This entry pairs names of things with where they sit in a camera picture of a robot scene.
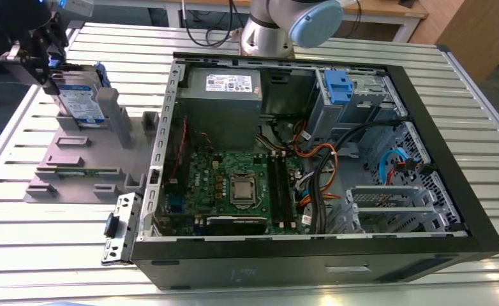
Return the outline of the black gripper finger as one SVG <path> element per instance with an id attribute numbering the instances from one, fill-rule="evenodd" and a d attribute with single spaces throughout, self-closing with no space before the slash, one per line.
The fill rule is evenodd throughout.
<path id="1" fill-rule="evenodd" d="M 38 50 L 37 54 L 32 54 L 20 44 L 14 44 L 9 51 L 0 55 L 0 63 L 21 83 L 41 86 L 46 94 L 58 94 L 46 51 Z"/>

